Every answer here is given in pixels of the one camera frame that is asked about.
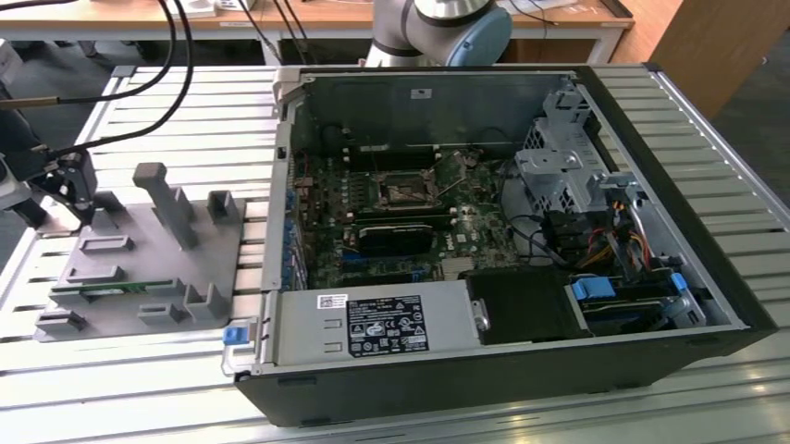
green circuit board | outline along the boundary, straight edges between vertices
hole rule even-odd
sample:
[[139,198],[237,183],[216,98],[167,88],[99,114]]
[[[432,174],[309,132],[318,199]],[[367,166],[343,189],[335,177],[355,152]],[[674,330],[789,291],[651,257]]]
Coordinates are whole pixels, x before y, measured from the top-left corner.
[[[439,151],[422,170],[354,172],[338,159],[297,163],[308,288],[426,282],[454,278],[442,265],[515,265],[498,193],[502,160],[466,149]],[[380,225],[434,226],[424,253],[366,257],[355,239]]]

aluminum table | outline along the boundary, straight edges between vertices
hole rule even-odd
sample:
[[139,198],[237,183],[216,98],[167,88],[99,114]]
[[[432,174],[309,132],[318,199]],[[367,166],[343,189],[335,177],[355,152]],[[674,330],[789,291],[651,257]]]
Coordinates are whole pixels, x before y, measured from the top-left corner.
[[[0,277],[0,442],[647,444],[790,438],[787,210],[662,73],[640,66],[596,71],[779,324],[775,335],[731,356],[690,365],[648,388],[284,429],[268,424],[223,376],[219,329],[48,344],[31,340],[75,238],[37,240],[29,230]],[[113,78],[105,93],[155,73],[156,68],[140,68],[131,77]],[[247,199],[235,317],[257,308],[276,123],[272,74],[259,67],[197,68],[172,121],[141,139],[93,150],[100,187],[128,203],[147,199],[131,181],[143,161],[168,166],[168,181],[189,198],[228,189]],[[97,105],[80,141],[148,125],[181,79],[176,68],[141,96]],[[616,153],[614,158],[627,169]]]

circuit board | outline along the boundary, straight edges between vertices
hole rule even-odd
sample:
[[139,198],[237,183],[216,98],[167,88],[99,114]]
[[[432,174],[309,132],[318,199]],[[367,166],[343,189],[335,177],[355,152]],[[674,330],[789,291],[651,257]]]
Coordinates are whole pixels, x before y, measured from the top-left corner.
[[[496,197],[502,160],[471,149],[439,149],[434,159],[422,169],[376,171],[299,159],[308,288],[455,279],[519,262]],[[394,243],[366,245],[372,234]]]

motherboard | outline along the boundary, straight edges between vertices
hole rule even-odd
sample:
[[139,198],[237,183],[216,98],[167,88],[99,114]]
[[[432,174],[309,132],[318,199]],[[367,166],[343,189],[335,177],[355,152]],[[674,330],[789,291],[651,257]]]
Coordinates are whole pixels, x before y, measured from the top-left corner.
[[454,280],[516,264],[498,198],[503,166],[474,147],[296,154],[307,287]]

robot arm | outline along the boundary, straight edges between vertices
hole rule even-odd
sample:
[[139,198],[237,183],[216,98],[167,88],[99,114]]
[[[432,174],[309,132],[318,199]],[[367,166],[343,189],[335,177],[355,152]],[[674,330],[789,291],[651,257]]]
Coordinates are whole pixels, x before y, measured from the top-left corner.
[[366,67],[491,65],[512,19],[495,0],[375,0]]
[[13,210],[29,227],[39,228],[48,215],[32,199],[36,190],[69,209],[81,225],[88,225],[96,191],[88,153],[59,156],[40,144],[15,110],[0,110],[0,135],[0,210]]

